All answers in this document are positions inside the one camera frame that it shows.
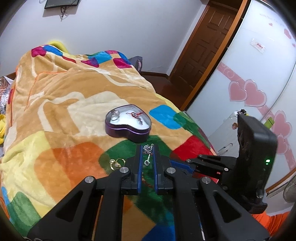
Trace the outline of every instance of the ring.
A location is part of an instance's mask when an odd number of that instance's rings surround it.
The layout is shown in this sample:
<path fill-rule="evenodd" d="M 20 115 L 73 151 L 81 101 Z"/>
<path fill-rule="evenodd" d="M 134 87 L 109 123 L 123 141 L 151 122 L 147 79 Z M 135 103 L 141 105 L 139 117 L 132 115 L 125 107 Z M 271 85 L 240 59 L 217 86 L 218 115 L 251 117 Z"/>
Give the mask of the ring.
<path fill-rule="evenodd" d="M 113 111 L 113 114 L 114 114 L 114 115 L 120 115 L 120 111 L 119 111 L 119 110 L 114 110 L 114 111 Z"/>
<path fill-rule="evenodd" d="M 118 119 L 119 119 L 119 115 L 113 114 L 113 115 L 111 116 L 111 120 L 112 120 L 112 121 L 116 121 L 116 120 L 118 120 Z"/>
<path fill-rule="evenodd" d="M 123 160 L 123 166 L 125 166 L 126 162 L 125 162 L 125 160 L 124 160 L 123 158 L 118 158 L 118 159 L 116 159 L 116 162 L 117 162 L 117 163 L 118 163 L 118 160 Z"/>
<path fill-rule="evenodd" d="M 118 159 L 110 159 L 110 161 L 109 161 L 109 163 L 110 163 L 110 168 L 113 170 L 113 171 L 115 171 L 115 169 L 113 168 L 113 164 L 114 164 L 114 166 L 115 167 L 121 167 L 121 164 L 118 162 L 118 160 L 123 160 L 123 166 L 126 164 L 126 161 L 123 159 L 123 158 L 118 158 Z"/>

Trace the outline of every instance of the purple heart-shaped box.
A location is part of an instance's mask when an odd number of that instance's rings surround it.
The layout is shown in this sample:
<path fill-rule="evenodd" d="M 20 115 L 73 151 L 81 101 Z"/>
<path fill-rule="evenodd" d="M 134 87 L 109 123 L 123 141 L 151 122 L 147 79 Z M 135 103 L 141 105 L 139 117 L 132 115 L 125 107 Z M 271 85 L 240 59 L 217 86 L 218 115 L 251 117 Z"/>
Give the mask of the purple heart-shaped box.
<path fill-rule="evenodd" d="M 137 129 L 129 124 L 113 124 L 110 123 L 111 117 L 114 114 L 114 111 L 118 110 L 120 113 L 125 113 L 132 110 L 134 113 L 140 113 L 140 117 L 148 124 L 146 129 Z M 105 131 L 109 136 L 112 137 L 126 137 L 135 143 L 145 142 L 150 134 L 151 130 L 151 119 L 150 117 L 139 107 L 133 104 L 123 105 L 109 111 L 105 118 Z"/>

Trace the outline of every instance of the bolt head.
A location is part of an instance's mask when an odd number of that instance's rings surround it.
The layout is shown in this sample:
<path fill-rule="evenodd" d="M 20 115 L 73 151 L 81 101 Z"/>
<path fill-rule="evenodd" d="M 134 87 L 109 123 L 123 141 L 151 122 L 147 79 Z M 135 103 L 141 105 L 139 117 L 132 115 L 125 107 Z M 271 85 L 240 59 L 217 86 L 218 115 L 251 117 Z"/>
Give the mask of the bolt head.
<path fill-rule="evenodd" d="M 122 167 L 122 168 L 119 169 L 119 171 L 121 173 L 127 173 L 128 172 L 128 167 Z"/>
<path fill-rule="evenodd" d="M 85 181 L 86 183 L 92 183 L 92 182 L 94 181 L 94 178 L 93 178 L 92 176 L 88 176 L 88 177 L 86 177 L 86 178 L 84 179 L 84 181 Z"/>
<path fill-rule="evenodd" d="M 169 168 L 167 169 L 167 172 L 170 173 L 170 174 L 174 174 L 174 173 L 176 172 L 176 169 L 173 168 L 173 167 L 169 167 Z"/>
<path fill-rule="evenodd" d="M 209 177 L 203 177 L 202 182 L 205 183 L 205 184 L 208 184 L 208 183 L 211 182 L 211 179 Z"/>

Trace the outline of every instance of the pink heart decal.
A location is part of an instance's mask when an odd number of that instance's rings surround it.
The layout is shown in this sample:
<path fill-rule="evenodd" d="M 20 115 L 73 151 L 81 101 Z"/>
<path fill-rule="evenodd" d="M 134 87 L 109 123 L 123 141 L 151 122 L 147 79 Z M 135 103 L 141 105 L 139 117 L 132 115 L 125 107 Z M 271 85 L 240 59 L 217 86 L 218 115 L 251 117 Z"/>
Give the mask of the pink heart decal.
<path fill-rule="evenodd" d="M 288 144 L 285 142 L 285 137 L 283 135 L 278 135 L 278 148 L 276 150 L 277 154 L 283 155 L 288 150 Z"/>
<path fill-rule="evenodd" d="M 292 133 L 292 125 L 286 121 L 285 112 L 278 110 L 274 116 L 274 134 L 288 137 Z"/>
<path fill-rule="evenodd" d="M 292 39 L 292 37 L 287 29 L 284 30 L 284 33 L 289 39 Z"/>
<path fill-rule="evenodd" d="M 245 106 L 261 107 L 265 105 L 266 94 L 257 89 L 257 85 L 253 80 L 247 80 L 244 84 L 244 89 L 247 91 L 247 99 L 244 102 Z"/>
<path fill-rule="evenodd" d="M 239 83 L 231 81 L 228 86 L 230 101 L 244 101 L 247 99 L 247 91 L 241 89 Z"/>
<path fill-rule="evenodd" d="M 287 160 L 290 171 L 293 170 L 294 167 L 296 166 L 296 163 L 295 163 L 295 158 L 290 145 L 288 145 L 288 150 L 285 153 L 285 158 Z"/>

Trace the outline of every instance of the plush blanket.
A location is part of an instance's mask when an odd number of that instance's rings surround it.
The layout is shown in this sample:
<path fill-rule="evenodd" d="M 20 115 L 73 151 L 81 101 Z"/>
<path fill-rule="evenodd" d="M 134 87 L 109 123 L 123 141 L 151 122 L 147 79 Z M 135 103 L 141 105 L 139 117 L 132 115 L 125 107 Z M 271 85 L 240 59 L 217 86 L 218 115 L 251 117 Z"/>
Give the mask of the plush blanket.
<path fill-rule="evenodd" d="M 86 176 L 105 177 L 110 159 L 134 156 L 136 144 L 104 129 L 113 108 L 134 104 L 152 120 L 145 144 L 182 160 L 212 154 L 199 127 L 155 93 L 128 59 L 108 50 L 73 56 L 51 45 L 26 53 L 7 105 L 0 203 L 26 236 Z M 142 192 L 125 197 L 122 240 L 174 240 L 172 202 L 154 192 L 153 162 Z"/>

